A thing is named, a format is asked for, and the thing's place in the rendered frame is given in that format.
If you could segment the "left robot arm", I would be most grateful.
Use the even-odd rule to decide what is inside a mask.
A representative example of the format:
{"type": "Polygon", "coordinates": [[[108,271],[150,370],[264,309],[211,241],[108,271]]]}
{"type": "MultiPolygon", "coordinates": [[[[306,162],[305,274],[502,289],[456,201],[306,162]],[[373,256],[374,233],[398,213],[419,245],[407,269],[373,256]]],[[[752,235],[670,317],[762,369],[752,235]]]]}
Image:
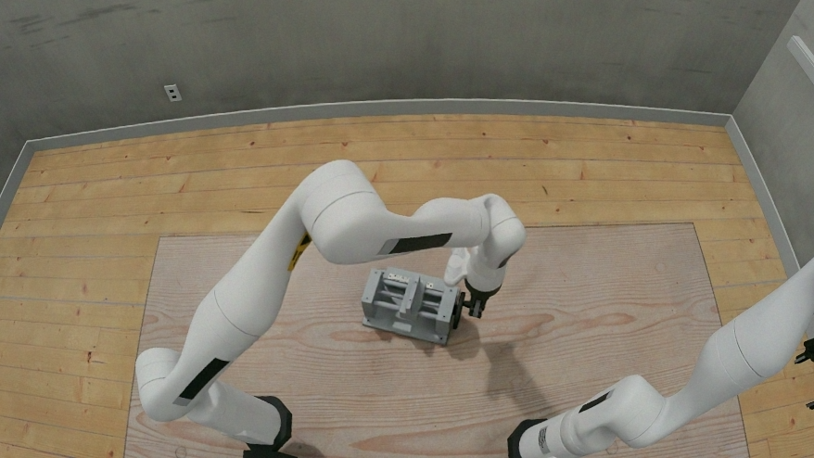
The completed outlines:
{"type": "Polygon", "coordinates": [[[321,166],[201,301],[182,354],[152,348],[138,356],[146,415],[158,422],[186,415],[226,437],[273,445],[281,426],[276,408],[218,377],[273,325],[303,250],[313,241],[327,261],[353,265],[452,248],[444,285],[455,287],[466,278],[473,288],[492,291],[524,246],[526,230],[502,197],[470,200],[436,198],[402,216],[387,210],[355,163],[340,159],[321,166]]]}

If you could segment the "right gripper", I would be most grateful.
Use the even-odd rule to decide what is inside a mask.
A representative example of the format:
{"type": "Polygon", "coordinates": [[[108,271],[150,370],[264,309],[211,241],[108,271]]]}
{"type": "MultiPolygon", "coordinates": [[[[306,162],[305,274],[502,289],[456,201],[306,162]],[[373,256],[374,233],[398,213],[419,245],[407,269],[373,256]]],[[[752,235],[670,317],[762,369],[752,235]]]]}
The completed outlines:
{"type": "MultiPolygon", "coordinates": [[[[809,339],[804,342],[804,347],[806,347],[805,352],[801,353],[800,355],[796,356],[796,360],[794,361],[795,364],[802,363],[808,359],[814,362],[814,338],[809,339]]],[[[806,404],[810,410],[814,409],[814,401],[811,403],[806,404]]]]}

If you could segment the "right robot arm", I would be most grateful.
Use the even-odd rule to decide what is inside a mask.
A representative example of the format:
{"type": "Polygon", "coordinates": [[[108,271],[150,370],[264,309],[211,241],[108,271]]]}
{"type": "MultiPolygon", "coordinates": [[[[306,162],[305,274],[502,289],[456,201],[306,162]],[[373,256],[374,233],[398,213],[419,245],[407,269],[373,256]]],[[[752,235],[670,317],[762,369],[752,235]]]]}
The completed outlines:
{"type": "Polygon", "coordinates": [[[580,406],[527,429],[519,441],[521,457],[579,458],[607,449],[617,436],[634,449],[650,446],[778,374],[813,315],[814,258],[716,331],[681,391],[664,398],[640,375],[627,376],[580,406]]]}

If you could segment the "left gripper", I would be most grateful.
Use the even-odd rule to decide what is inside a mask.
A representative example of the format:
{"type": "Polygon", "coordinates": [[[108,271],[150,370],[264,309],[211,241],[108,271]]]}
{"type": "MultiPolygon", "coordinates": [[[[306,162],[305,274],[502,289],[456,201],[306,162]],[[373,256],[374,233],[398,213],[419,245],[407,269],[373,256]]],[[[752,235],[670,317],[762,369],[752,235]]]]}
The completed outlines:
{"type": "Polygon", "coordinates": [[[466,278],[464,279],[464,283],[465,283],[466,288],[470,292],[470,296],[471,296],[470,301],[472,302],[471,303],[471,309],[469,309],[470,313],[468,313],[468,314],[471,317],[473,316],[475,318],[480,319],[482,317],[482,309],[481,308],[483,307],[483,305],[485,305],[487,303],[487,299],[489,299],[489,297],[495,295],[500,290],[502,285],[500,285],[498,288],[496,288],[496,289],[494,289],[492,291],[486,291],[485,292],[485,291],[479,291],[479,290],[473,288],[468,283],[466,278]],[[473,297],[474,297],[474,299],[473,299],[473,297]]]}

